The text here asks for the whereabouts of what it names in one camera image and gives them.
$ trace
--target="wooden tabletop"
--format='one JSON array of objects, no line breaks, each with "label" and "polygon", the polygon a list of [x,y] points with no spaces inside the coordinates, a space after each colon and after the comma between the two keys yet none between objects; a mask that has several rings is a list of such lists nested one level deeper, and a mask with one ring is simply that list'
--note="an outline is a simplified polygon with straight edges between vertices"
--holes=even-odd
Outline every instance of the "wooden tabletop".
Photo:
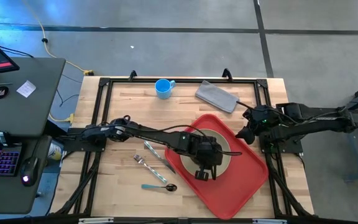
[{"label": "wooden tabletop", "polygon": [[[75,111],[74,128],[83,128],[91,123],[99,78],[84,77]],[[267,80],[272,104],[288,102],[283,79],[268,78]],[[136,123],[162,129],[178,124],[191,124],[201,115],[209,113],[219,117],[234,133],[247,124],[247,120],[242,117],[245,110],[242,106],[237,106],[233,113],[227,114],[196,98],[195,92],[199,85],[199,83],[177,83],[172,96],[167,100],[160,100],[156,97],[153,83],[115,83],[112,88],[108,121],[129,114],[131,120]],[[216,86],[237,95],[244,103],[256,105],[252,85],[225,83]],[[102,95],[97,123],[101,122],[106,89],[104,89]],[[152,145],[163,157],[164,147],[153,143]],[[250,147],[265,161],[257,140]],[[132,158],[134,154],[144,157],[149,165],[168,179],[169,183],[176,184],[178,190],[176,192],[142,190],[141,184],[160,185],[161,183],[149,170],[136,163]],[[288,188],[302,206],[313,213],[306,175],[301,161],[292,154],[283,154],[282,157]],[[83,158],[84,152],[74,152],[63,161],[51,212],[61,208],[76,189],[80,179]],[[278,191],[278,197],[280,208],[284,211],[280,191]],[[83,199],[82,209],[85,207],[85,203],[86,197]],[[173,174],[158,161],[145,148],[143,140],[136,138],[130,138],[126,142],[108,141],[99,167],[92,216],[215,217],[181,177]],[[268,181],[234,218],[252,217],[273,217]]]}]

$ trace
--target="gray towel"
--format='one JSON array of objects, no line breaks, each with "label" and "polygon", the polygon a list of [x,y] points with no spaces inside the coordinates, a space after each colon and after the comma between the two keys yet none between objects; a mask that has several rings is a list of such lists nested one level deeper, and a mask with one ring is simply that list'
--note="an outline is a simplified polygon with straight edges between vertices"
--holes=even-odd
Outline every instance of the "gray towel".
[{"label": "gray towel", "polygon": [[198,88],[196,96],[228,113],[234,111],[237,101],[239,100],[239,98],[233,94],[230,94],[205,80]]}]

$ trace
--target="yellow cable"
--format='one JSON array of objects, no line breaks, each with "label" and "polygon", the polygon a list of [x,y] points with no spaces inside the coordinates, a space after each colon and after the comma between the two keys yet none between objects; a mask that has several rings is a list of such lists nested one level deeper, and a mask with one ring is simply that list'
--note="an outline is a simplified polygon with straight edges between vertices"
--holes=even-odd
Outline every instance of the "yellow cable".
[{"label": "yellow cable", "polygon": [[[47,43],[46,41],[44,40],[47,40],[47,37],[45,35],[45,29],[44,29],[44,26],[42,25],[41,23],[41,20],[38,18],[38,16],[36,15],[36,13],[34,12],[34,10],[31,8],[31,6],[29,5],[29,3],[27,2],[27,0],[22,0],[23,4],[26,6],[26,8],[31,12],[31,14],[34,16],[34,18],[37,20],[38,24],[40,25],[41,29],[42,29],[42,35],[43,35],[43,43],[44,43],[44,47],[45,47],[45,51],[53,58],[57,58],[56,56],[54,56],[53,54],[51,54],[48,50],[48,47],[47,47]],[[66,63],[67,64],[70,64],[74,67],[76,67],[77,69],[79,69],[80,71],[83,72],[84,75],[89,75],[91,73],[93,73],[93,70],[83,70],[81,67],[79,67],[78,65],[75,65],[74,63],[71,63],[69,62],[68,60],[66,60]]]},{"label": "yellow cable", "polygon": [[73,123],[74,120],[74,114],[70,114],[70,116],[66,119],[56,119],[52,116],[52,114],[49,112],[49,117],[50,119],[52,119],[52,121],[56,121],[56,122],[70,122],[70,124]]}]

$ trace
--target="blue mug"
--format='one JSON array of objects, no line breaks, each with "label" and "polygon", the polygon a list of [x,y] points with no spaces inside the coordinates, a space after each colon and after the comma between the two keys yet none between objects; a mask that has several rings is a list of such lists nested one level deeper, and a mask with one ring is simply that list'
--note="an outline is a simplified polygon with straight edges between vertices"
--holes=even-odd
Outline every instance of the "blue mug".
[{"label": "blue mug", "polygon": [[160,79],[155,82],[155,91],[157,96],[162,99],[168,99],[171,96],[172,88],[175,87],[175,81],[168,81],[166,79]]}]

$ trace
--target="gray floor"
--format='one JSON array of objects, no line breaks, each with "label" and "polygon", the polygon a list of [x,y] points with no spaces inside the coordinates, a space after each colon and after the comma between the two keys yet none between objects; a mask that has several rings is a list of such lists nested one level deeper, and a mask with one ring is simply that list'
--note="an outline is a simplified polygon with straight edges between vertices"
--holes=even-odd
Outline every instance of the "gray floor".
[{"label": "gray floor", "polygon": [[[48,26],[257,29],[252,0],[30,1]],[[260,0],[266,29],[358,30],[358,0]],[[0,24],[37,25],[20,1],[0,0]],[[51,52],[97,75],[266,77],[259,34],[166,32],[47,32]],[[0,30],[0,45],[47,57],[39,31]],[[267,35],[274,77],[285,79],[290,101],[340,106],[358,90],[358,35]],[[65,75],[82,74],[67,65]],[[63,99],[80,84],[62,77]],[[52,113],[66,118],[76,99]],[[358,221],[355,158],[343,134],[302,140],[306,175],[317,215]]]}]

